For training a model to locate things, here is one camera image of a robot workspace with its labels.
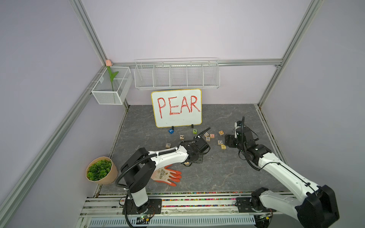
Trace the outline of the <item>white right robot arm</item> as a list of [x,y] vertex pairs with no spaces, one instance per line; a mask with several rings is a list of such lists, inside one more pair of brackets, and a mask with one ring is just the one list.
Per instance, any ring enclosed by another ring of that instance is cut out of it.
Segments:
[[255,212],[271,209],[284,213],[304,228],[328,228],[339,220],[335,192],[327,185],[319,186],[290,168],[268,147],[257,144],[253,131],[244,120],[234,125],[235,133],[225,136],[225,145],[237,148],[239,155],[256,171],[266,171],[283,184],[293,198],[261,187],[251,194],[251,208]]

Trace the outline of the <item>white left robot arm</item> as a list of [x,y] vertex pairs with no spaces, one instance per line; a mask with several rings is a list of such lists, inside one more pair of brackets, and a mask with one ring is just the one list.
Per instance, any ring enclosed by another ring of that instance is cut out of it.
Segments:
[[187,167],[200,163],[209,151],[209,144],[199,137],[160,151],[140,148],[120,168],[121,174],[115,180],[115,186],[125,189],[127,197],[138,208],[147,207],[149,198],[146,186],[154,172],[176,163]]

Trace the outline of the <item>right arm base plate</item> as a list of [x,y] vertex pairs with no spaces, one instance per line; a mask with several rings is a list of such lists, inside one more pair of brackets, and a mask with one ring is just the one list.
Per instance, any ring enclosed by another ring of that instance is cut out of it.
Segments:
[[238,208],[239,213],[264,213],[271,211],[270,209],[263,207],[259,203],[252,202],[251,197],[237,197],[234,206]]

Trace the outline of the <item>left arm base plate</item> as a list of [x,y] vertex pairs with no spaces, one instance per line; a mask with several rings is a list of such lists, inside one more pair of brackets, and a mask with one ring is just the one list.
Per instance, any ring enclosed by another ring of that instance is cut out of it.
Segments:
[[127,215],[161,214],[162,199],[149,198],[148,201],[140,207],[137,207],[132,199],[127,199],[124,210]]

